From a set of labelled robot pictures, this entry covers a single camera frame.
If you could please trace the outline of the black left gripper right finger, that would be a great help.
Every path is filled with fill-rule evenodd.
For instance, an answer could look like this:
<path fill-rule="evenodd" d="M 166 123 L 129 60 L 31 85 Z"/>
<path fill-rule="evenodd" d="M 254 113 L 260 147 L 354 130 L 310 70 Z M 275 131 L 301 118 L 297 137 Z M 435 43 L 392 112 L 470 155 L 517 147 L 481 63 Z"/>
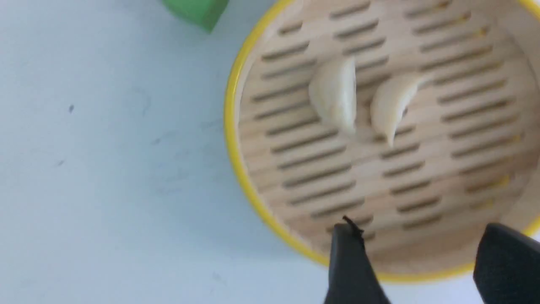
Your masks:
<path fill-rule="evenodd" d="M 501 223 L 488 224 L 473 279 L 484 304 L 538 304 L 539 242 Z"/>

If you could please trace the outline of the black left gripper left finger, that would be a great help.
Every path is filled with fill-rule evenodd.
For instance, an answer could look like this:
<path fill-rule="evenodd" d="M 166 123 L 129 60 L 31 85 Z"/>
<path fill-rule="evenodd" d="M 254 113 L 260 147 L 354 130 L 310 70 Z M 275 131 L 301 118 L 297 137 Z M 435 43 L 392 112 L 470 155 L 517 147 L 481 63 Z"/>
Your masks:
<path fill-rule="evenodd" d="M 367 256 L 364 231 L 349 217 L 334 225 L 326 304 L 389 304 Z"/>

